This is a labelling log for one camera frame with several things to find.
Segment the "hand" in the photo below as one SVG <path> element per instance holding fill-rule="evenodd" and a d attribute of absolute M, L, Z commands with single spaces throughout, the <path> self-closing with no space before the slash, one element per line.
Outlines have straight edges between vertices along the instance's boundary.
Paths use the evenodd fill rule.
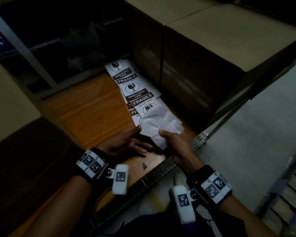
<path fill-rule="evenodd" d="M 134 136 L 138 135 L 140 132 L 140 125 L 135 128 L 126 128 L 98 144 L 97 148 L 108 154 L 109 157 L 117 156 L 121 152 L 127 150 L 134 150 L 140 154 L 145 154 L 147 153 L 147 150 L 136 144 L 140 144 L 147 148 L 152 148 L 153 146 L 134 138 Z"/>
<path fill-rule="evenodd" d="M 159 135 L 165 138 L 171 146 L 173 161 L 187 175 L 191 175 L 205 164 L 194 154 L 190 138 L 186 133 L 172 133 L 165 130 L 159 130 Z"/>

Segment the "wood grain surface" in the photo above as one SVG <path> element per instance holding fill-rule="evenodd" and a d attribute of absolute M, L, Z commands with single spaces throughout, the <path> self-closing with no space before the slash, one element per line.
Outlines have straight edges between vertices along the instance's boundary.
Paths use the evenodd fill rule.
<path fill-rule="evenodd" d="M 134 127 L 119 88 L 107 74 L 101 74 L 78 83 L 44 99 L 43 102 L 73 133 L 84 149 L 95 147 L 126 127 Z M 184 131 L 191 139 L 198 135 L 176 112 L 173 110 L 172 112 L 183 122 Z M 142 179 L 165 158 L 164 155 L 148 153 L 146 157 L 134 156 L 123 162 L 129 165 L 127 186 L 130 187 Z M 143 163 L 147 166 L 145 170 L 142 168 Z M 49 198 L 26 221 L 26 224 L 21 225 L 9 236 L 21 236 L 54 196 Z M 110 203 L 114 197 L 111 191 L 107 191 L 98 199 L 95 211 L 99 211 Z"/>

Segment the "cardboard box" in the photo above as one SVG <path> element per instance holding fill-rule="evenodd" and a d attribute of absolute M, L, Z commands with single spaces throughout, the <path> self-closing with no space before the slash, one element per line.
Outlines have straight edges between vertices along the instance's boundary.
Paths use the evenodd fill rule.
<path fill-rule="evenodd" d="M 65 131 L 0 65 L 0 236 L 72 177 L 83 149 Z"/>
<path fill-rule="evenodd" d="M 141 71 L 158 84 L 164 26 L 217 2 L 214 0 L 125 0 L 131 54 Z"/>
<path fill-rule="evenodd" d="M 202 130 L 225 101 L 291 58 L 294 42 L 294 26 L 232 4 L 209 7 L 166 25 L 162 87 Z"/>

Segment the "left hand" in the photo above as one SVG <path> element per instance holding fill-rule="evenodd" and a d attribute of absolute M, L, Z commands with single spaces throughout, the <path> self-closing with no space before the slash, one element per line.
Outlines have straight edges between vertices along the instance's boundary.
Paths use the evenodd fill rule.
<path fill-rule="evenodd" d="M 126 128 L 98 144 L 97 148 L 108 154 L 110 157 L 117 156 L 120 152 L 129 149 L 134 150 L 140 154 L 146 154 L 147 150 L 137 146 L 136 144 L 145 146 L 148 149 L 152 148 L 153 146 L 134 138 L 134 136 L 138 135 L 140 132 L 140 125 L 136 126 L 135 128 Z"/>

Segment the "gray floor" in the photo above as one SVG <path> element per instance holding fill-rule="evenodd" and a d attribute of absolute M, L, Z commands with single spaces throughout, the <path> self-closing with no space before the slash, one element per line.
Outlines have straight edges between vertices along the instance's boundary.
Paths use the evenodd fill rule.
<path fill-rule="evenodd" d="M 296 66 L 241 107 L 196 154 L 228 179 L 234 195 L 254 212 L 295 152 Z M 152 190 L 164 206 L 175 171 L 179 169 Z M 123 221 L 138 217 L 139 202 L 116 217 L 104 232 L 114 233 Z M 206 210 L 200 213 L 208 217 Z"/>

